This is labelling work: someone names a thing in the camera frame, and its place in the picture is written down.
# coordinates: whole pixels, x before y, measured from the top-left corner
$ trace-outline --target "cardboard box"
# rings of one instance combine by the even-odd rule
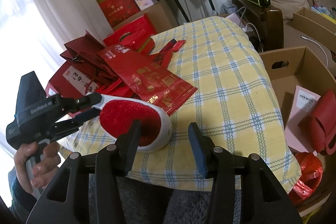
[[[336,24],[307,8],[293,14],[289,26],[297,29],[336,52]]]
[[[179,23],[174,17],[167,2],[165,0],[160,0],[158,3],[148,7],[147,9],[144,9],[139,13],[136,13],[135,15],[124,20],[122,23],[113,27],[113,30],[118,30],[120,27],[126,25],[127,23],[130,23],[131,21],[137,19],[145,13],[148,15],[149,19],[153,23],[155,29],[157,30],[157,33],[165,32],[179,26]]]
[[[322,61],[307,47],[263,52],[260,53],[260,57],[278,99],[284,125],[289,117],[296,85],[319,95],[323,95],[329,89],[336,93],[334,77]],[[323,164],[322,181],[313,195],[297,207],[301,216],[307,215],[323,205],[336,182],[336,153],[331,156],[318,154],[318,158]]]

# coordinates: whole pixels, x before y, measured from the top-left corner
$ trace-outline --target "wooden armrest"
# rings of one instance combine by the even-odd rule
[[[264,44],[264,50],[284,47],[284,23],[280,9],[270,5],[260,7],[247,0],[232,0],[238,8],[246,7],[244,19],[255,25]]]
[[[247,10],[249,10],[251,13],[253,13],[260,21],[266,21],[266,14],[268,13],[281,13],[282,17],[282,12],[279,8],[276,8],[272,5],[268,7],[260,7],[256,4],[253,4],[247,0],[233,0],[233,2],[238,6],[245,6]]]

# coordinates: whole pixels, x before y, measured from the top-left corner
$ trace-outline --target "box handle hole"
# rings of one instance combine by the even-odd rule
[[[132,34],[132,33],[131,33],[131,32],[124,33],[124,34],[119,38],[119,42],[121,42],[124,38],[128,37],[130,34]]]
[[[280,69],[280,68],[287,68],[288,67],[289,62],[288,61],[279,61],[279,62],[275,62],[272,65],[272,69]]]

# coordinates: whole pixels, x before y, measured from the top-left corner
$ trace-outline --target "red paper bag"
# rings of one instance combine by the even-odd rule
[[[99,3],[111,27],[140,12],[134,0],[105,0]]]
[[[197,90],[127,46],[115,44],[98,54],[141,100],[161,107],[168,115]]]
[[[64,46],[67,50],[60,56],[76,69],[105,85],[112,84],[116,79],[104,61],[96,55],[105,47],[89,32],[85,32],[83,37],[65,43]]]
[[[144,30],[148,33],[148,36],[151,37],[157,34],[157,31],[149,19],[147,14],[142,15],[141,17],[131,21],[130,23],[122,26],[116,30],[113,34],[109,35],[103,41],[105,45],[111,46],[116,43],[120,43],[125,37],[130,34],[136,33],[140,30]]]
[[[65,62],[49,80],[45,91],[47,96],[60,93],[66,98],[78,99],[88,92],[94,92],[98,86],[98,83]]]

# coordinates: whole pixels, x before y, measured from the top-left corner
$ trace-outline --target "finger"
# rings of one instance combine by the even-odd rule
[[[58,154],[56,154],[56,156],[53,158],[44,158],[41,162],[39,162],[33,167],[33,174],[36,177],[46,174],[51,170],[53,170],[60,163],[61,158]]]
[[[56,174],[57,171],[58,171],[58,167],[56,166],[50,172],[33,178],[31,180],[31,184],[36,188],[46,186],[50,182],[50,180],[53,178],[53,176]]]
[[[14,155],[16,177],[23,190],[33,194],[33,190],[26,170],[26,161],[37,151],[37,142],[31,144],[22,144]]]
[[[52,142],[43,149],[43,154],[46,158],[52,158],[57,155],[58,151],[59,144],[57,142]]]

